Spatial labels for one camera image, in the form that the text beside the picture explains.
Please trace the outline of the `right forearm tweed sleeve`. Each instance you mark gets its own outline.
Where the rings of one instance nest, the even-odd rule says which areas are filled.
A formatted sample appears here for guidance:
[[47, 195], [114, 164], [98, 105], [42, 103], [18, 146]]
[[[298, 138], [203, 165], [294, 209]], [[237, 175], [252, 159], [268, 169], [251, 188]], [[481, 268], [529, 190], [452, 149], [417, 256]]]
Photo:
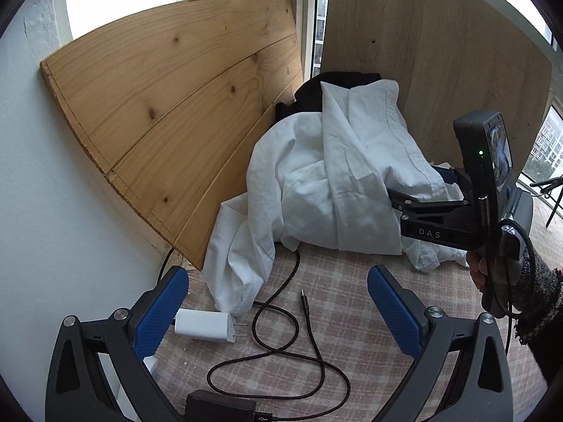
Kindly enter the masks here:
[[521, 312], [515, 336], [529, 347], [551, 386], [562, 370], [562, 272], [551, 270], [537, 252], [534, 258], [535, 279], [525, 250], [520, 279], [512, 292], [513, 306]]

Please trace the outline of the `person's right hand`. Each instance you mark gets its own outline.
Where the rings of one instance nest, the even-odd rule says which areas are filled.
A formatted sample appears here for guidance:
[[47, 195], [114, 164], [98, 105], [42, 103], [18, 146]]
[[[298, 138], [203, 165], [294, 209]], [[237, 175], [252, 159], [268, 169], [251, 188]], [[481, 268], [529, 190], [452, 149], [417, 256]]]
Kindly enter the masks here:
[[508, 284], [505, 260], [501, 257], [487, 259], [482, 250], [467, 253], [472, 282], [482, 293], [483, 309], [501, 319], [508, 312]]

